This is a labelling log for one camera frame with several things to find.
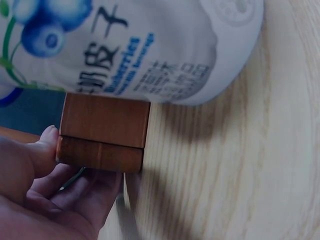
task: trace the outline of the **hand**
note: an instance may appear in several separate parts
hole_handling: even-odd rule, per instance
[[[119,191],[121,175],[86,169],[70,187],[60,187],[79,168],[56,165],[58,130],[48,127],[38,142],[0,137],[0,238],[2,240],[94,240]]]

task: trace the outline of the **blueberry illustration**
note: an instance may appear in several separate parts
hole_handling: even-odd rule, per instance
[[[44,14],[61,23],[66,32],[78,28],[90,15],[92,0],[43,0]]]
[[[24,27],[21,42],[31,55],[49,58],[63,49],[65,33],[60,24],[36,17]]]
[[[20,24],[27,24],[39,11],[41,0],[14,0],[12,12]]]

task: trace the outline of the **wooden table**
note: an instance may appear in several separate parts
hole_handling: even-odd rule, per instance
[[[128,176],[132,213],[119,198],[100,240],[320,239],[320,3],[265,8],[222,95],[151,106],[143,173]]]

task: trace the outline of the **wooden block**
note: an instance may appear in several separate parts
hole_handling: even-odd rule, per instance
[[[59,162],[80,167],[137,173],[142,167],[143,150],[102,142],[60,136]]]
[[[144,148],[149,110],[148,102],[68,93],[60,134]]]
[[[0,136],[6,137],[24,144],[34,143],[38,141],[40,138],[38,135],[6,128],[3,126],[0,126]]]

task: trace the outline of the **plastic bottle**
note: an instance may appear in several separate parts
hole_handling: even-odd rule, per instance
[[[1,0],[0,99],[19,87],[201,104],[243,68],[263,12],[263,0]]]

